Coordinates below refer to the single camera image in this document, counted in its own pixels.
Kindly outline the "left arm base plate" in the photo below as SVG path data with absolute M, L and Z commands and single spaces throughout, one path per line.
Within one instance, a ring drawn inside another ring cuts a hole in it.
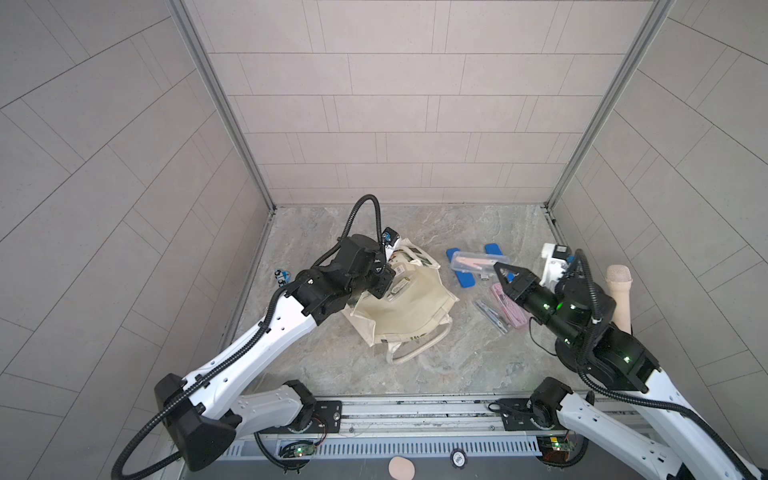
M 261 431 L 261 434 L 323 434 L 339 433 L 342 419 L 343 403 L 338 400 L 318 400 L 311 415 L 305 418 L 302 427 L 297 424 L 271 427 Z

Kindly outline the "blue plastic case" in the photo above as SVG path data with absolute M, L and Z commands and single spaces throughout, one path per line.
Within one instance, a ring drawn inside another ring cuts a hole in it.
M 454 254 L 457 252 L 459 252 L 459 249 L 457 248 L 447 249 L 446 256 L 448 257 L 448 260 L 451 261 Z M 471 288 L 476 284 L 475 277 L 472 273 L 461 272 L 457 270 L 454 270 L 453 273 L 455 274 L 459 285 L 464 289 Z
M 485 253 L 489 255 L 497 255 L 502 256 L 503 252 L 498 244 L 496 243 L 489 243 L 485 245 Z M 514 279 L 514 275 L 512 273 L 507 274 L 507 279 L 509 281 L 512 281 Z

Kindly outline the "clear slim pen case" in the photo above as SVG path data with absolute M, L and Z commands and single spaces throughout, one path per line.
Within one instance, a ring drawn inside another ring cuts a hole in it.
M 489 321 L 504 335 L 509 332 L 506 323 L 501 319 L 498 312 L 488 306 L 482 300 L 475 300 L 474 305 L 489 319 Z

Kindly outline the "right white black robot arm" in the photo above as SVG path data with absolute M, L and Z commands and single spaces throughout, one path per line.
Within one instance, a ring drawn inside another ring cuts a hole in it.
M 631 332 L 631 275 L 601 287 L 580 249 L 551 244 L 557 274 L 539 277 L 502 262 L 493 265 L 502 292 L 556 338 L 555 355 L 588 389 L 637 411 L 658 434 L 638 433 L 603 414 L 567 384 L 545 378 L 528 400 L 541 429 L 557 425 L 611 453 L 646 479 L 764 479 L 674 385 L 658 359 Z

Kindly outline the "clear case with pink compass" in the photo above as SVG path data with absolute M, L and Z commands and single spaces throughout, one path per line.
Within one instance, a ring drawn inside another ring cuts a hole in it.
M 456 251 L 452 254 L 450 267 L 456 272 L 490 276 L 495 274 L 495 264 L 508 264 L 505 255 Z

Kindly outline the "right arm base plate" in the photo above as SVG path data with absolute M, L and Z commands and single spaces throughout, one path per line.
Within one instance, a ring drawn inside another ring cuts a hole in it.
M 496 410 L 518 426 L 532 426 L 539 430 L 551 430 L 556 416 L 548 406 L 530 399 L 504 398 L 496 402 Z

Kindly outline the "pink plastic case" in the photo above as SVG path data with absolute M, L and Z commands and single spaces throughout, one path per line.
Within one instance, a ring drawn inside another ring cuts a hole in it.
M 528 326 L 529 313 L 504 294 L 500 283 L 493 284 L 490 292 L 499 303 L 501 316 L 508 326 L 514 329 L 523 329 Z

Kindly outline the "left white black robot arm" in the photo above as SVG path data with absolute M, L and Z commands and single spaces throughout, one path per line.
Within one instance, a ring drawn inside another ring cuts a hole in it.
M 333 248 L 327 265 L 300 271 L 272 295 L 265 316 L 223 352 L 185 376 L 168 374 L 154 388 L 159 419 L 177 450 L 139 472 L 140 477 L 183 460 L 192 472 L 222 456 L 240 436 L 267 428 L 304 428 L 315 399 L 299 381 L 264 394 L 245 388 L 294 342 L 341 311 L 354 297 L 380 299 L 395 272 L 388 261 L 400 236 L 387 228 L 380 239 L 348 235 Z

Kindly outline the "cream canvas tote bag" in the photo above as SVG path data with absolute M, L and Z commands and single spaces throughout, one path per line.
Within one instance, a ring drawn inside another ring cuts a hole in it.
M 398 241 L 389 266 L 393 283 L 409 277 L 410 287 L 392 302 L 386 296 L 393 283 L 381 299 L 364 292 L 348 301 L 342 314 L 368 346 L 386 346 L 386 361 L 399 365 L 448 335 L 450 311 L 459 298 L 443 285 L 439 263 L 407 238 Z

